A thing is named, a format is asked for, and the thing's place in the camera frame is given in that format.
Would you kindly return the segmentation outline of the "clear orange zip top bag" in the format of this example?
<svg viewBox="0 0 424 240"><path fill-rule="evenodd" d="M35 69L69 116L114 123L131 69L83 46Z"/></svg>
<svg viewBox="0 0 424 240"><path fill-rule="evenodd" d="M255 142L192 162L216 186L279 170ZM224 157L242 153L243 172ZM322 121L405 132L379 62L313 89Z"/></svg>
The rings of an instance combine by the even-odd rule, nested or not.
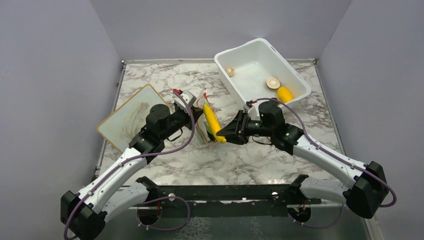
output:
<svg viewBox="0 0 424 240"><path fill-rule="evenodd" d="M203 88L200 91L198 97L196 98L194 106L203 110L204 104L207 104L209 107L212 107L208 100L208 93L206 88ZM218 143L215 137L210 133L209 124L204 114L202 114L196 122L196 136L200 144L208 149Z"/></svg>

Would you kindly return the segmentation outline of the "white plastic bin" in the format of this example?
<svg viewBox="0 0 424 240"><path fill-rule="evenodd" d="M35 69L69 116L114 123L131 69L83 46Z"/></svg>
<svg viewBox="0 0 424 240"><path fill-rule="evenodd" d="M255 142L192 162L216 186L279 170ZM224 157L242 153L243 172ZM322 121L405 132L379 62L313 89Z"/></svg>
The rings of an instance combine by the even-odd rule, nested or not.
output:
<svg viewBox="0 0 424 240"><path fill-rule="evenodd" d="M214 62L220 80L241 109L247 101L277 97L276 90L266 86L266 79L270 77L278 79L293 95L294 99L287 103L289 107L312 92L304 78L264 38L221 51L214 56ZM234 76L227 75L228 68L234 69Z"/></svg>

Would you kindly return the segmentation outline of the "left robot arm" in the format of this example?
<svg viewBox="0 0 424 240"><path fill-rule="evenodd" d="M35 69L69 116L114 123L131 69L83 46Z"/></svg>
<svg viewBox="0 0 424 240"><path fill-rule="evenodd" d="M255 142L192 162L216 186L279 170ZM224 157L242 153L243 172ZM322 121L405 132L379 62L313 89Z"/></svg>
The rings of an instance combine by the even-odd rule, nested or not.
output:
<svg viewBox="0 0 424 240"><path fill-rule="evenodd" d="M203 114L201 108L189 109L174 104L171 112L165 104L154 105L146 116L145 126L134 136L119 159L96 180L77 193L67 191L60 200L60 220L75 238L94 240L106 223L128 208L143 203L152 205L157 200L155 184L136 182L120 190L136 172L146 167L156 156L165 155L165 141L186 127L193 130Z"/></svg>

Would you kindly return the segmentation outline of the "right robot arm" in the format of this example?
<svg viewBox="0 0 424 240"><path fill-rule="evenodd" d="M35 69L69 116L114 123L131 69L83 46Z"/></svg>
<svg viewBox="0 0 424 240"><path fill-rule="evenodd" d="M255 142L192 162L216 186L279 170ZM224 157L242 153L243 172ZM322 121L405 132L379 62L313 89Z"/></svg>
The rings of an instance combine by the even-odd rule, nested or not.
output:
<svg viewBox="0 0 424 240"><path fill-rule="evenodd" d="M306 199L322 199L346 205L353 213L371 219L390 192L383 167L364 163L340 154L312 138L304 126L286 122L279 102L263 98L258 106L259 119L240 110L234 119L217 131L228 143L244 145L249 137L267 137L278 150L315 164L336 178L317 179L299 176L288 190L289 199L300 204Z"/></svg>

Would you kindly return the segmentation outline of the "yellow banana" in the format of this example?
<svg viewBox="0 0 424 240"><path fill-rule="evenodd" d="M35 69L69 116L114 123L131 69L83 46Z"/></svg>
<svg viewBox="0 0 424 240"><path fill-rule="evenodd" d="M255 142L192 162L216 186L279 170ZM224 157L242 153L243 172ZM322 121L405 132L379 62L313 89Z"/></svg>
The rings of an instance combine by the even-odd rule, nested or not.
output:
<svg viewBox="0 0 424 240"><path fill-rule="evenodd" d="M226 143L227 140L224 136L219 136L217 133L222 129L220 122L216 118L215 112L212 110L212 108L204 103L203 104L203 114L206 118L207 124L209 126L210 132L214 136L215 140L218 143Z"/></svg>

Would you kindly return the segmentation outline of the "green leafy vegetable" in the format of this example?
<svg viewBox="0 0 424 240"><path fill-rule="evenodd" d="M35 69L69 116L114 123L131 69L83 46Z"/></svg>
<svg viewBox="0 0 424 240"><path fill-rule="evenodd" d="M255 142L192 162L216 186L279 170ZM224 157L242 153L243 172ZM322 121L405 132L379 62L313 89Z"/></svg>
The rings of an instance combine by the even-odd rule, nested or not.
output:
<svg viewBox="0 0 424 240"><path fill-rule="evenodd" d="M217 140L214 137L213 133L211 132L209 125L206 122L204 122L204 127L205 127L205 130L206 130L208 142L214 142L215 143Z"/></svg>

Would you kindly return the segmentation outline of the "round cut wooden slice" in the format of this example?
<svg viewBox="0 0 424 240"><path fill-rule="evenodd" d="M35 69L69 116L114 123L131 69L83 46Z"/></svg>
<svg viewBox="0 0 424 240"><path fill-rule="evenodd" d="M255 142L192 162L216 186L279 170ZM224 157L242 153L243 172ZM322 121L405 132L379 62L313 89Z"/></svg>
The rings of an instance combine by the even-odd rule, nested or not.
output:
<svg viewBox="0 0 424 240"><path fill-rule="evenodd" d="M268 77L265 81L265 84L269 89L272 90L277 90L281 87L280 81L275 77Z"/></svg>

